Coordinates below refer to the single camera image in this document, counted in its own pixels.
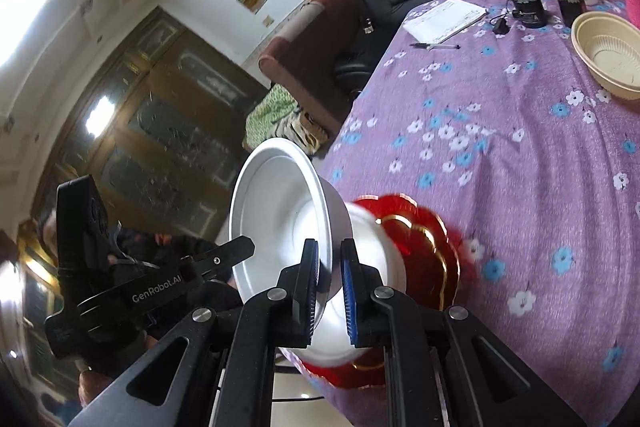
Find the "person's left hand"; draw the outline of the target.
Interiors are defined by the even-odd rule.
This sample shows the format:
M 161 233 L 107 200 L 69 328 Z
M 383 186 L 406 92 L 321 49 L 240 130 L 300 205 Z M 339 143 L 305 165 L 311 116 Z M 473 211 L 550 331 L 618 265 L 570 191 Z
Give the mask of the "person's left hand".
M 83 409 L 96 399 L 114 381 L 113 378 L 96 373 L 91 369 L 79 375 L 78 399 Z

